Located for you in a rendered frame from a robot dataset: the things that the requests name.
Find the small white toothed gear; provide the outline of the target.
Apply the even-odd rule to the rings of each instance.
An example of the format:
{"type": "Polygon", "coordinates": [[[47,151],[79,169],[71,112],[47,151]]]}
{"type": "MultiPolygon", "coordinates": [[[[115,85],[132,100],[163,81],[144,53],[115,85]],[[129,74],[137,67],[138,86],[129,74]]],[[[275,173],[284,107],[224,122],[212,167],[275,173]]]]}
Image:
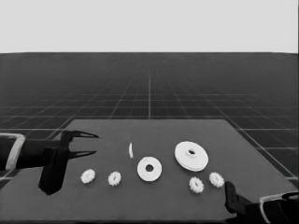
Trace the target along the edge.
{"type": "Polygon", "coordinates": [[[93,182],[95,179],[95,171],[93,169],[84,171],[82,173],[80,179],[83,184],[89,184],[89,183],[93,182]]]}
{"type": "Polygon", "coordinates": [[[209,175],[209,181],[216,188],[221,188],[224,185],[224,179],[219,173],[211,173],[209,175]]]}
{"type": "Polygon", "coordinates": [[[201,193],[204,191],[204,184],[198,177],[192,177],[189,181],[190,190],[194,193],[201,193]]]}
{"type": "Polygon", "coordinates": [[[108,183],[111,187],[116,187],[121,182],[121,173],[120,172],[112,172],[108,177],[108,183]]]}

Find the large thick white disc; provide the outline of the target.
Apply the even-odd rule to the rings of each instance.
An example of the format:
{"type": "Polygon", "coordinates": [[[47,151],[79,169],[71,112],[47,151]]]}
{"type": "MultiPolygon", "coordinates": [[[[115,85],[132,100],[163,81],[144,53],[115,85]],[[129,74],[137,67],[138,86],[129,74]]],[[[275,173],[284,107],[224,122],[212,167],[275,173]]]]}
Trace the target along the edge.
{"type": "Polygon", "coordinates": [[[206,151],[191,141],[182,141],[176,145],[175,158],[179,165],[192,172],[203,171],[209,161],[206,151]]]}

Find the white round pinned carrier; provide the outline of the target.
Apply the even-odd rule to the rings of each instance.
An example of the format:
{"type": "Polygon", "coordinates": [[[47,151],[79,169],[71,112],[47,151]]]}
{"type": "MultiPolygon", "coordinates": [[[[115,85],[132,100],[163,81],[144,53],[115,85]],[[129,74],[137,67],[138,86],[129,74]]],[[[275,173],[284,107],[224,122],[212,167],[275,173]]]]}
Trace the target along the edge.
{"type": "Polygon", "coordinates": [[[144,157],[137,165],[138,176],[146,181],[156,181],[162,174],[162,164],[154,157],[144,157]]]}

